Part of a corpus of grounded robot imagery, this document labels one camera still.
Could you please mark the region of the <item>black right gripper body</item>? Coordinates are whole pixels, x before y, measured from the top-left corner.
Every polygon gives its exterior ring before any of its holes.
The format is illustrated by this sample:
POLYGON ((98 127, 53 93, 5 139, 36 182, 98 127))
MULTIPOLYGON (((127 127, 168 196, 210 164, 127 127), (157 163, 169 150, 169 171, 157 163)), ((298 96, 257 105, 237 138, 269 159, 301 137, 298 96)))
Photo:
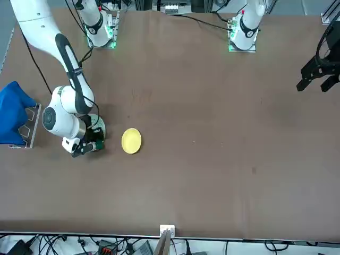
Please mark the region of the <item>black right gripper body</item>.
POLYGON ((84 142, 103 142, 104 141, 104 130, 102 127, 98 126, 96 128, 86 128, 86 133, 84 135, 84 142))

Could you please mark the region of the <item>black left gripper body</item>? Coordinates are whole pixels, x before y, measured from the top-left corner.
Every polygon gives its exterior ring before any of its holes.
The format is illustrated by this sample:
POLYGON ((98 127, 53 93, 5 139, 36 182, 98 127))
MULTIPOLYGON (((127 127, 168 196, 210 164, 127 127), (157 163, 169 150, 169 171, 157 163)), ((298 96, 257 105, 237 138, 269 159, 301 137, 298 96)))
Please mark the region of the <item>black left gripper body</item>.
POLYGON ((327 27, 326 43, 329 54, 339 51, 339 21, 335 21, 327 27))

